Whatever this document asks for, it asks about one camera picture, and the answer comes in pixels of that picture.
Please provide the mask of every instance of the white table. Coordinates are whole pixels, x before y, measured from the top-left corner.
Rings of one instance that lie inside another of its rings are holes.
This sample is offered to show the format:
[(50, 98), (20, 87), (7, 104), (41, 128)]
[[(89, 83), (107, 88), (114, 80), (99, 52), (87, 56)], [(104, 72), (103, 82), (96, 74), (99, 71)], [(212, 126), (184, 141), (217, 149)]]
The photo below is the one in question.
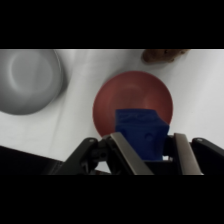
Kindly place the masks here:
[(224, 50), (191, 50), (174, 63), (144, 65), (143, 49), (57, 50), (67, 89), (44, 110), (29, 116), (0, 112), (0, 145), (66, 160), (86, 137), (100, 136), (92, 105), (100, 87), (128, 70), (154, 74), (169, 88), (174, 101), (170, 134), (189, 140), (206, 138), (224, 148)]

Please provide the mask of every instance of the gray bowl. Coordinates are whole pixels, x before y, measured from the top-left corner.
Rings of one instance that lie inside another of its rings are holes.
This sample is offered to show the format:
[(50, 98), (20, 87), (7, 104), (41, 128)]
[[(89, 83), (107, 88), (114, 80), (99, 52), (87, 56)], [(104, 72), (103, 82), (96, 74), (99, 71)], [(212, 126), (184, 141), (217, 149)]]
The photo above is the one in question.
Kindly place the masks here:
[(60, 92), (63, 75), (52, 49), (0, 50), (0, 111), (27, 115), (46, 107)]

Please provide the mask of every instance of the blue object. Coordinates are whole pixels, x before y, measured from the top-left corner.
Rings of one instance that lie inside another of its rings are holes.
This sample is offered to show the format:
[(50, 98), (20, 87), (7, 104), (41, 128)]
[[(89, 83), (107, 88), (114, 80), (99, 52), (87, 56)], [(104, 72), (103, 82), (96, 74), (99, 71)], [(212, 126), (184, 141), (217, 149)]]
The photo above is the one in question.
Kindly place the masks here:
[(116, 111), (116, 132), (121, 132), (144, 161), (163, 160), (163, 148), (169, 125), (155, 110)]

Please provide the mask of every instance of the red plate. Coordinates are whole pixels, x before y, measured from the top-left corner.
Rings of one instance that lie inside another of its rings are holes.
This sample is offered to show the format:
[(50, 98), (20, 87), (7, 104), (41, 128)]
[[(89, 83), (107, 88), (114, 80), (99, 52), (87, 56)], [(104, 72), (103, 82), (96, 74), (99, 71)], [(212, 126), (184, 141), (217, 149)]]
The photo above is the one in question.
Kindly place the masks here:
[(153, 109), (170, 124), (173, 101), (158, 78), (146, 72), (131, 71), (109, 80), (96, 96), (93, 120), (101, 136), (115, 132), (117, 109)]

